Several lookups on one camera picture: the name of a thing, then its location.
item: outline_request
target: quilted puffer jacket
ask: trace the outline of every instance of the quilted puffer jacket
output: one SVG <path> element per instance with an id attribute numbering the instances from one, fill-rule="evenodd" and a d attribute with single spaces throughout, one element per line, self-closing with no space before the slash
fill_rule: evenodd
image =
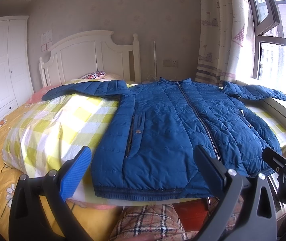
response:
<path id="1" fill-rule="evenodd" d="M 75 92 L 120 96 L 91 164 L 99 197 L 156 201 L 211 196 L 193 160 L 197 145 L 242 175 L 272 173 L 262 160 L 264 148 L 281 154 L 268 125 L 238 100 L 286 100 L 277 90 L 229 82 L 221 89 L 191 79 L 173 82 L 161 78 L 130 88 L 124 81 L 63 85 L 42 99 Z"/>

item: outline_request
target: sailboat patterned curtain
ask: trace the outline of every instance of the sailboat patterned curtain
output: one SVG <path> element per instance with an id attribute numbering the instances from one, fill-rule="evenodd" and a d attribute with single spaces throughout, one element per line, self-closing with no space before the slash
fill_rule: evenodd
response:
<path id="1" fill-rule="evenodd" d="M 235 81 L 248 29 L 248 0 L 201 0 L 201 39 L 195 80 Z"/>

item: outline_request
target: wooden floor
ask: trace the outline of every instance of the wooden floor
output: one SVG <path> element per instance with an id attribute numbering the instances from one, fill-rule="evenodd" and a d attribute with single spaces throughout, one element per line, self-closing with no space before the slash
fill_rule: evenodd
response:
<path id="1" fill-rule="evenodd" d="M 205 199 L 173 204 L 184 230 L 199 231 L 207 214 L 207 204 Z"/>

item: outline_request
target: electrical outlet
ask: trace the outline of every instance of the electrical outlet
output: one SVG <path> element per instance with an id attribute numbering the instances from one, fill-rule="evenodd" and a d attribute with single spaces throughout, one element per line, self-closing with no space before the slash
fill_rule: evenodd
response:
<path id="1" fill-rule="evenodd" d="M 163 60 L 163 67 L 178 67 L 179 60 Z"/>

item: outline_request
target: headboard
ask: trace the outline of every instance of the headboard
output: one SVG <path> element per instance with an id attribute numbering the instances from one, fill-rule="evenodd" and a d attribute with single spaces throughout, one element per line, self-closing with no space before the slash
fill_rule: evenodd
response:
<path id="1" fill-rule="evenodd" d="M 113 31 L 86 31 L 68 36 L 51 46 L 51 57 L 39 58 L 43 87 L 64 84 L 84 74 L 103 70 L 125 81 L 141 82 L 140 45 L 134 34 L 132 45 L 116 45 Z"/>

